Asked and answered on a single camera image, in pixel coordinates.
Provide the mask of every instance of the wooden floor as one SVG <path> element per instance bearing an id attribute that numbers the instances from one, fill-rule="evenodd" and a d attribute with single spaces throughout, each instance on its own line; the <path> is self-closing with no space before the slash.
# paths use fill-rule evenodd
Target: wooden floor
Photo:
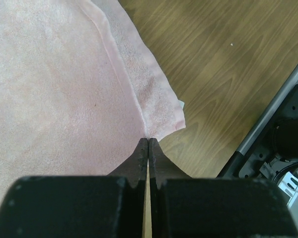
<path id="1" fill-rule="evenodd" d="M 165 154 L 217 176 L 298 63 L 298 0 L 120 3 L 185 102 L 187 128 L 161 141 Z"/>

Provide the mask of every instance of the cable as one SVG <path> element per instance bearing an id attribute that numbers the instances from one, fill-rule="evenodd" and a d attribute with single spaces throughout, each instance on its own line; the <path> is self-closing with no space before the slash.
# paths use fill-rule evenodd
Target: cable
<path id="1" fill-rule="evenodd" d="M 274 183 L 278 183 L 278 181 L 290 170 L 298 168 L 298 162 L 293 163 L 291 165 L 288 165 L 287 167 L 284 167 L 282 170 L 279 171 L 279 173 L 273 178 Z"/>

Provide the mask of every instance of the pink towel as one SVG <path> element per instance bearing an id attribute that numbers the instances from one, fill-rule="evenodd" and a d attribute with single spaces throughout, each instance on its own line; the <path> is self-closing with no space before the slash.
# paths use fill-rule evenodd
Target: pink towel
<path id="1" fill-rule="evenodd" d="M 184 127 L 117 0 L 0 0 L 0 203 L 21 176 L 107 174 Z"/>

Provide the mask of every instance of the wood grain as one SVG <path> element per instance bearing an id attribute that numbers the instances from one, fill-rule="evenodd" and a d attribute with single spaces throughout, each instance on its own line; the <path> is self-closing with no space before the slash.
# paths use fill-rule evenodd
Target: wood grain
<path id="1" fill-rule="evenodd" d="M 185 102 L 187 128 L 161 141 L 165 154 L 215 177 L 298 63 L 298 0 L 120 3 Z"/>

